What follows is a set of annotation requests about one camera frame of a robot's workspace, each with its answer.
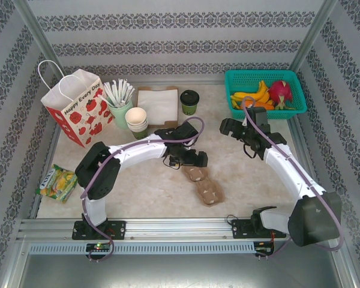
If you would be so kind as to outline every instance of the black lid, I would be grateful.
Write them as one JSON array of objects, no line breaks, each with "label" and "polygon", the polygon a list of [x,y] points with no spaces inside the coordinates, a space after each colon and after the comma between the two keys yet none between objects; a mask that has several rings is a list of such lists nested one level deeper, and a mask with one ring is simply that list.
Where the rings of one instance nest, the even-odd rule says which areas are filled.
[{"label": "black lid", "polygon": [[194,106],[199,102],[199,100],[200,100],[200,96],[198,95],[197,92],[193,90],[185,90],[180,95],[181,103],[186,106]]}]

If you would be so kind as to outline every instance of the wall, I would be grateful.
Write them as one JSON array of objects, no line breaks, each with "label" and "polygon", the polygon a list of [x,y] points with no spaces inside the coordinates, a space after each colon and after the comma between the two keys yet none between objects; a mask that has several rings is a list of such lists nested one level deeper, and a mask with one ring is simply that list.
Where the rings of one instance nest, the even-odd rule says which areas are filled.
[{"label": "wall", "polygon": [[[19,220],[29,215],[55,129],[40,103],[42,59],[13,3],[0,0],[0,270]],[[52,72],[42,72],[49,82]]]},{"label": "wall", "polygon": [[323,0],[28,1],[68,72],[103,80],[222,81],[288,68]]},{"label": "wall", "polygon": [[343,201],[352,260],[360,278],[360,0],[340,0],[299,78],[308,113],[299,117],[320,183]]}]

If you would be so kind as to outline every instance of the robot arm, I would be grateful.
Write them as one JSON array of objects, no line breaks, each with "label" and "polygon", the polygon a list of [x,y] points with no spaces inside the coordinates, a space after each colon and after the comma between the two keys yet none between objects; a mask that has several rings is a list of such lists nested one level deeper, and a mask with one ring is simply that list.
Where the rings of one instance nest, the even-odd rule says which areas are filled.
[{"label": "robot arm", "polygon": [[[243,126],[243,123],[227,118],[222,121],[220,132],[225,135],[230,134],[236,140],[243,142],[244,152],[249,157],[254,158],[258,155],[261,160],[265,160],[280,177],[295,202],[293,210],[274,206],[254,210],[251,222],[255,231],[259,233],[263,232],[264,229],[281,231],[289,234],[298,246],[337,238],[339,236],[338,229],[327,210],[313,193],[312,188],[315,188],[323,197],[339,221],[341,218],[340,197],[336,193],[327,193],[323,187],[308,175],[294,158],[287,142],[280,133],[271,133],[264,108],[250,108],[248,114],[257,128],[281,148],[288,155],[288,158],[285,158],[261,136],[249,121],[247,126]],[[247,152],[246,146],[249,146],[254,152],[253,156]],[[302,176],[289,161],[289,158],[303,172],[303,175],[310,183],[309,185],[305,183]]]},{"label": "robot arm", "polygon": [[94,226],[100,226],[107,220],[105,197],[111,192],[118,173],[132,165],[149,159],[169,157],[169,166],[206,167],[208,163],[206,153],[200,151],[197,155],[196,150],[190,149],[194,141],[170,143],[171,140],[188,139],[197,134],[197,130],[185,122],[176,129],[157,130],[145,139],[125,145],[107,147],[103,142],[94,144],[75,171],[78,183],[83,188],[88,186],[99,166],[107,157],[123,147],[132,147],[116,154],[97,176],[85,199],[86,217]]}]

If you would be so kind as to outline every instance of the bag handle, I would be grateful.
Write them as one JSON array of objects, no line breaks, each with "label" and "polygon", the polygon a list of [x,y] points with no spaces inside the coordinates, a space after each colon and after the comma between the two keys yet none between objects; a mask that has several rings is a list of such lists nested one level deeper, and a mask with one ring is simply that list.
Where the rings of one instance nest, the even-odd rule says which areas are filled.
[{"label": "bag handle", "polygon": [[56,64],[55,62],[53,62],[52,60],[43,60],[41,61],[38,65],[37,65],[37,72],[38,72],[38,75],[40,76],[41,78],[41,81],[43,81],[43,83],[48,87],[49,90],[52,90],[51,87],[48,86],[47,82],[44,80],[44,78],[41,76],[41,73],[40,73],[40,65],[44,62],[51,62],[51,63],[54,63],[57,68],[59,69],[60,73],[61,73],[61,76],[64,77],[64,74],[63,72],[61,71],[60,67],[58,64]]},{"label": "bag handle", "polygon": [[[67,99],[71,100],[71,102],[73,102],[73,99],[71,99],[70,97],[64,95],[64,94],[61,92],[61,88],[60,88],[61,82],[62,82],[65,78],[67,78],[67,77],[75,77],[75,78],[78,78],[76,75],[66,75],[66,76],[64,76],[64,77],[59,81],[59,92],[60,92],[60,94],[63,95],[65,98],[67,98]],[[88,87],[85,85],[85,83],[83,82],[83,80],[80,79],[80,78],[78,78],[78,79],[79,79],[80,82],[85,86],[85,88],[88,89]]]}]

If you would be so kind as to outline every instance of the stacked paper cup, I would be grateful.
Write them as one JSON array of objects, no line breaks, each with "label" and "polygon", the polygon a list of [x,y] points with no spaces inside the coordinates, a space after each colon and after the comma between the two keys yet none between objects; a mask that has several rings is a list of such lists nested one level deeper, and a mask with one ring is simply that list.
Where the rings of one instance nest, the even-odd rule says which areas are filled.
[{"label": "stacked paper cup", "polygon": [[137,140],[148,136],[148,120],[144,109],[139,107],[131,108],[125,114],[125,120]]}]

